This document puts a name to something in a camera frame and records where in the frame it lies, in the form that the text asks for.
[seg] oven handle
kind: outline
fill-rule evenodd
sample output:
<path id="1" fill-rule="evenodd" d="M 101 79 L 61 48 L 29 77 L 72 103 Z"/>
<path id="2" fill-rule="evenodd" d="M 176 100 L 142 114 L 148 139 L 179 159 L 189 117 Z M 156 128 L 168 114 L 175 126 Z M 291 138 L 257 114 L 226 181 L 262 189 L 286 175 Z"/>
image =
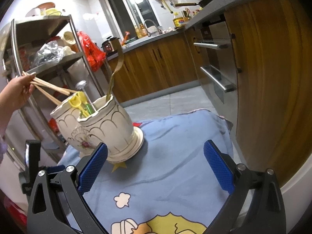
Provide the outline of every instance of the oven handle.
<path id="1" fill-rule="evenodd" d="M 207 67 L 200 67 L 200 69 L 224 92 L 231 92 L 231 91 L 235 91 L 235 87 L 232 84 L 228 84 L 226 86 L 224 86 L 223 84 L 221 84 L 209 71 L 207 71 L 206 69 Z"/>
<path id="2" fill-rule="evenodd" d="M 228 48 L 227 44 L 200 43 L 200 42 L 194 42 L 194 46 L 206 47 L 216 50 Z"/>

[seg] pink sleeve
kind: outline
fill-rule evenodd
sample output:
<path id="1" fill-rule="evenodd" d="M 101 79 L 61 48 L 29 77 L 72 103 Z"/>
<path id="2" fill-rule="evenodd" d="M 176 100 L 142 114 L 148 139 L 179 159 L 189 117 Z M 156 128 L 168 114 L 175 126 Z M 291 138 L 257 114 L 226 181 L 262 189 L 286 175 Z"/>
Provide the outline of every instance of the pink sleeve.
<path id="1" fill-rule="evenodd" d="M 7 143 L 0 137 L 0 164 L 3 160 L 3 154 L 7 152 Z"/>

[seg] screw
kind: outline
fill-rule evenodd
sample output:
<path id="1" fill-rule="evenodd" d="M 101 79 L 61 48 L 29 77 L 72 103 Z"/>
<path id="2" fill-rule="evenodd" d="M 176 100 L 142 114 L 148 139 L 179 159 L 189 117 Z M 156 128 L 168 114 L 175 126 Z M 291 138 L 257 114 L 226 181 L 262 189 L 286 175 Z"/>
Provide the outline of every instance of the screw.
<path id="1" fill-rule="evenodd" d="M 68 167 L 66 168 L 66 171 L 69 172 L 69 173 L 71 173 L 74 169 L 75 169 L 75 167 L 72 166 L 72 165 L 70 165 L 70 166 L 68 166 Z"/>
<path id="2" fill-rule="evenodd" d="M 237 168 L 238 168 L 239 170 L 241 170 L 241 171 L 246 170 L 246 166 L 245 166 L 244 164 L 242 164 L 242 163 L 239 163 L 239 164 L 237 165 Z"/>
<path id="3" fill-rule="evenodd" d="M 273 174 L 274 174 L 274 170 L 272 170 L 272 169 L 270 169 L 270 168 L 267 169 L 266 172 L 269 173 L 270 175 L 273 175 Z"/>
<path id="4" fill-rule="evenodd" d="M 38 172 L 38 176 L 39 176 L 39 177 L 43 176 L 44 174 L 45 174 L 45 171 L 44 171 L 44 170 Z"/>

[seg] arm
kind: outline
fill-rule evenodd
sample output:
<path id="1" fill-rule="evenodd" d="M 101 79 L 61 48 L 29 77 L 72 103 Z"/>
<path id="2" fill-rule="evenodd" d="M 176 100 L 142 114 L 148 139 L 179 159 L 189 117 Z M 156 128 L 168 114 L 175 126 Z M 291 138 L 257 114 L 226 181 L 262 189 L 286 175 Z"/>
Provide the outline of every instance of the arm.
<path id="1" fill-rule="evenodd" d="M 0 92 L 0 163 L 6 144 L 3 141 L 5 130 L 14 111 L 20 109 L 33 93 L 35 87 L 30 84 L 34 75 L 13 78 Z"/>

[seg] hand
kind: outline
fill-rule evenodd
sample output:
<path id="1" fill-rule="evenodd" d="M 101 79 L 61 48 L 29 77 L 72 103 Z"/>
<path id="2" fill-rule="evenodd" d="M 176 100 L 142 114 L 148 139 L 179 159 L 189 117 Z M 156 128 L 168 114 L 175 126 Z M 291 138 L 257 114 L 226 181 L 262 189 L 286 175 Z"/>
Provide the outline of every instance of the hand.
<path id="1" fill-rule="evenodd" d="M 35 86 L 30 84 L 34 78 L 35 75 L 13 78 L 0 92 L 0 106 L 5 106 L 8 109 L 7 111 L 13 113 L 25 105 L 35 90 Z"/>

